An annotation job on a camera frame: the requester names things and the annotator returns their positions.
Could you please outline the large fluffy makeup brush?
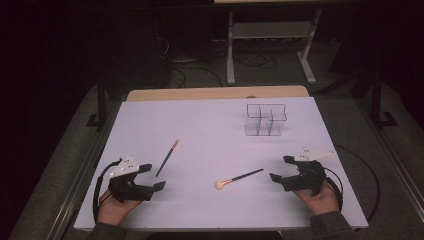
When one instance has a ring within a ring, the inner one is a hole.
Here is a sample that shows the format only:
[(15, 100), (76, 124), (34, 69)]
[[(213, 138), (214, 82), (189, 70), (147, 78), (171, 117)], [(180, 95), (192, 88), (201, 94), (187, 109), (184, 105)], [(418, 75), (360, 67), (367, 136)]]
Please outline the large fluffy makeup brush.
[(261, 169), (257, 169), (257, 170), (254, 170), (254, 171), (251, 171), (251, 172), (248, 172), (248, 173), (245, 173), (245, 174), (242, 174), (242, 175), (240, 175), (240, 176), (236, 176), (236, 177), (233, 177), (233, 178), (230, 178), (230, 179), (227, 179), (227, 180), (223, 180), (223, 181), (216, 181), (215, 183), (214, 183), (214, 188), (216, 189), (216, 190), (222, 190), (227, 184), (229, 184), (229, 183), (232, 183), (232, 182), (234, 182), (234, 181), (238, 181), (238, 180), (240, 180), (240, 179), (243, 179), (243, 178), (246, 178), (246, 177), (248, 177), (248, 176), (251, 176), (251, 175), (254, 175), (254, 174), (257, 174), (257, 173), (259, 173), (259, 172), (261, 172)]

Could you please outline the person's right hand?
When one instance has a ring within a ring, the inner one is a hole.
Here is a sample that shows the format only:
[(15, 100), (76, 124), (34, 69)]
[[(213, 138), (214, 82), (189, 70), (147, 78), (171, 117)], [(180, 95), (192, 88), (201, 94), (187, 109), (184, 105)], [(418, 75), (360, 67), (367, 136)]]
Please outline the person's right hand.
[(314, 216), (340, 211), (337, 196), (326, 181), (323, 182), (320, 192), (315, 196), (303, 190), (294, 191), (294, 194)]

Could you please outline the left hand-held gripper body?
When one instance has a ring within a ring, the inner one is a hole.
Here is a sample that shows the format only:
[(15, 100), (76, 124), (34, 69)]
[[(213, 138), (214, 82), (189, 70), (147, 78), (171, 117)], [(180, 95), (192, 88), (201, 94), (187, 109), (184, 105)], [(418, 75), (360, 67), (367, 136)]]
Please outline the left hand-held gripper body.
[(141, 174), (138, 173), (139, 164), (132, 155), (121, 159), (110, 173), (108, 189), (112, 196), (120, 201), (149, 201), (154, 194), (152, 186), (137, 185), (134, 180)]

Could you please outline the clear acrylic organizer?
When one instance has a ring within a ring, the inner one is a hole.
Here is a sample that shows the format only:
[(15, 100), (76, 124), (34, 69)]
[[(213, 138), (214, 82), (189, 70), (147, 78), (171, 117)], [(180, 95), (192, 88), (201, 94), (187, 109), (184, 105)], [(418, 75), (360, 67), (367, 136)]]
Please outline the clear acrylic organizer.
[(248, 104), (246, 136), (280, 136), (287, 121), (285, 104)]

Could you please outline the person's left hand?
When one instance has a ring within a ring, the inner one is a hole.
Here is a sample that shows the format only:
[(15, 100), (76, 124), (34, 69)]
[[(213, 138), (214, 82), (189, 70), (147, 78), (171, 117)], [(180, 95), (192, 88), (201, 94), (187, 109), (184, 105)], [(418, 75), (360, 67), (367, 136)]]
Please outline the person's left hand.
[(116, 200), (110, 190), (105, 191), (99, 199), (97, 222), (119, 226), (125, 218), (139, 205), (141, 201)]

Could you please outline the white metal stand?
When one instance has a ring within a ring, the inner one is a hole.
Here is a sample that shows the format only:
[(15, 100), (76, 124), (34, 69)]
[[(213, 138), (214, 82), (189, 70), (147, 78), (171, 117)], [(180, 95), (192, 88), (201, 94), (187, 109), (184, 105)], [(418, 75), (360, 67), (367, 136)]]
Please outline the white metal stand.
[(226, 57), (226, 77), (229, 85), (235, 84), (235, 69), (233, 59), (233, 41), (247, 39), (305, 39), (302, 51), (297, 52), (299, 63), (308, 84), (317, 82), (308, 62), (308, 54), (315, 37), (318, 23), (322, 14), (321, 9), (316, 9), (310, 21), (289, 22), (235, 22), (234, 13), (228, 15), (228, 38)]

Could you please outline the white table mat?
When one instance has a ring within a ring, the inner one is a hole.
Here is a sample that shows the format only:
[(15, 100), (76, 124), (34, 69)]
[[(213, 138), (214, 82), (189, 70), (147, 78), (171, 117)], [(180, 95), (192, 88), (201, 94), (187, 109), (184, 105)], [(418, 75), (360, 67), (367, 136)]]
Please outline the white table mat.
[[(163, 190), (129, 214), (123, 227), (139, 231), (283, 230), (308, 226), (310, 213), (270, 178), (293, 176), (283, 156), (303, 147), (333, 150), (315, 100), (283, 98), (287, 121), (280, 136), (246, 136), (249, 99), (140, 101), (122, 104), (97, 171), (126, 155), (152, 164), (136, 183)], [(159, 177), (160, 165), (179, 143)], [(261, 172), (216, 190), (216, 181)]]

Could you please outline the black stand post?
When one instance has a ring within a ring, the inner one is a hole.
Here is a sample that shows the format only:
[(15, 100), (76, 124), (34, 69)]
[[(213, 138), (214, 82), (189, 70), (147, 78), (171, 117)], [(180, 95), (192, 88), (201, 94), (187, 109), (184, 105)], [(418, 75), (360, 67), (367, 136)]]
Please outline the black stand post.
[(384, 127), (397, 126), (392, 114), (381, 111), (382, 81), (377, 69), (371, 70), (371, 120), (373, 124), (382, 130)]
[(100, 131), (104, 127), (107, 118), (106, 98), (107, 91), (104, 86), (103, 77), (100, 76), (97, 79), (97, 112), (90, 115), (86, 123), (87, 127), (95, 127), (97, 131)]

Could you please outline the small thin makeup brush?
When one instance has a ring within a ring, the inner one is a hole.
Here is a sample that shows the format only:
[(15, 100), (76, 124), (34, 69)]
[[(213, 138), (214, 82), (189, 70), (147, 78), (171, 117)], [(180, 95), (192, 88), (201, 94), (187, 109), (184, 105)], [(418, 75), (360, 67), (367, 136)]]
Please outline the small thin makeup brush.
[(166, 157), (164, 158), (162, 164), (160, 165), (158, 171), (155, 174), (155, 177), (159, 177), (160, 173), (162, 172), (163, 168), (165, 167), (166, 163), (168, 162), (168, 160), (170, 159), (172, 153), (174, 152), (175, 148), (177, 147), (179, 143), (179, 139), (175, 140), (175, 142), (173, 143), (173, 145), (171, 146), (170, 150), (168, 151)]

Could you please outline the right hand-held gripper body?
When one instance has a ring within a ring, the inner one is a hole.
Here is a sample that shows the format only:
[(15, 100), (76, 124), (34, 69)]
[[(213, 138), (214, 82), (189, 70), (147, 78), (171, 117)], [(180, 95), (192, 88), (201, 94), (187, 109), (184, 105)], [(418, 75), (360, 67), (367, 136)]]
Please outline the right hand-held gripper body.
[(295, 165), (299, 174), (291, 177), (283, 177), (282, 186), (285, 191), (311, 190), (314, 195), (320, 192), (323, 181), (326, 179), (324, 167), (319, 159), (335, 154), (334, 150), (325, 150), (312, 147), (303, 147), (294, 156)]

